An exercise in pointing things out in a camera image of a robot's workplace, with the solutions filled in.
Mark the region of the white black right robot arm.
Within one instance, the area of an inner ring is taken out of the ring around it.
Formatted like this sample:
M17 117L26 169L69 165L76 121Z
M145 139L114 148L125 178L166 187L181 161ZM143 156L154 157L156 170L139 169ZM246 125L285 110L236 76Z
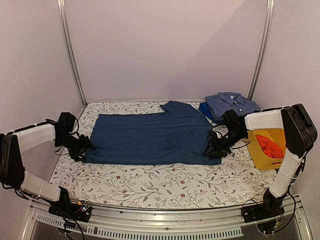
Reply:
M269 218L278 210L276 200L288 193L289 186L303 171L306 156L318 137L317 129L301 103L292 106L269 108L239 116L231 109L221 117L227 133L218 136L209 131L210 139L203 152L211 159L224 158L231 154L232 147L242 139L249 140L249 153L260 170L279 168L274 182L266 190L258 213ZM270 157L262 150L258 137L273 141L281 150L282 157Z

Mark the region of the blue checkered button shirt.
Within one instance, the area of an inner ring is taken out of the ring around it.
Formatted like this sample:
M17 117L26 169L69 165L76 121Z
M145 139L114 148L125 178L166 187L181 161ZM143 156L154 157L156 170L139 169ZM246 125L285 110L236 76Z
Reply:
M237 92L218 92L206 96L205 101L214 121L221 121L222 115L228 110L234 110L238 116L246 116L261 110L254 101Z

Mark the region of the grey blue garment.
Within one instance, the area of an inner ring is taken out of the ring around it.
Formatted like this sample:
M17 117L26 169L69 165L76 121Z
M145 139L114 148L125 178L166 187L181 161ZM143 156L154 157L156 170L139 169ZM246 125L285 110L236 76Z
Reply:
M162 112L100 114L85 152L84 162L112 165L220 165L220 157L203 152L212 126L206 116L187 103L169 101Z

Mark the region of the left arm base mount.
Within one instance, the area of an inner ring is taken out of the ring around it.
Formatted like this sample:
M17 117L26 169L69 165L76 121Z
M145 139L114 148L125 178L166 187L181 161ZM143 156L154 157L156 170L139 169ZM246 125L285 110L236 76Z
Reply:
M58 201L46 200L50 204L49 213L88 223L92 213L92 205L84 200L72 202L67 189L60 187Z

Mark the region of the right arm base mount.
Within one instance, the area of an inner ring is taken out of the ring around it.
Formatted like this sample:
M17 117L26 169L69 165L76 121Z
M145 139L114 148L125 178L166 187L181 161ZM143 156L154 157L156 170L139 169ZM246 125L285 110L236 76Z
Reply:
M285 210L282 205L275 209L264 208L263 203L253 199L241 206L241 215L245 223L256 223L257 230L263 235L273 235L283 220Z

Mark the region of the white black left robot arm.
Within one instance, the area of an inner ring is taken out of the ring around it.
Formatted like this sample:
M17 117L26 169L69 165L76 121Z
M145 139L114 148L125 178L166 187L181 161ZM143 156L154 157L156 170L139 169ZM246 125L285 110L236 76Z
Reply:
M24 197L30 195L54 203L63 216L74 213L69 202L69 192L63 187L50 184L29 170L31 164L25 157L39 160L45 155L43 146L52 145L57 152L66 151L75 162L85 160L88 150L95 150L90 138L79 133L79 122L72 113L62 112L58 120L46 119L0 135L0 184L6 190L16 191Z

